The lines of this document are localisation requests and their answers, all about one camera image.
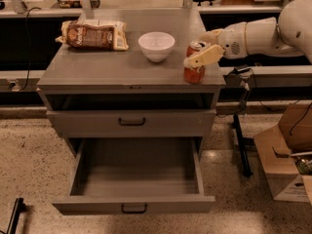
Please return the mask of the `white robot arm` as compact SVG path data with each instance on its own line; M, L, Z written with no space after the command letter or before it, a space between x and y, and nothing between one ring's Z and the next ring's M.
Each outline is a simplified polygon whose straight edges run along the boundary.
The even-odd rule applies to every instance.
M191 70L217 63L221 58L243 59L251 55L306 56L312 62L312 0L290 2L276 19L243 21L206 31L198 43L204 47L183 62Z

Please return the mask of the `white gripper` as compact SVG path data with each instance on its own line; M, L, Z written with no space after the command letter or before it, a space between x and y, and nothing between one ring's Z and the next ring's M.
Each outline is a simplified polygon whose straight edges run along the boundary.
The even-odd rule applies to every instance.
M200 34L199 39L211 45L185 58L184 66L194 69L217 63L223 55L226 59L245 58L248 55L245 33L246 23L239 22Z

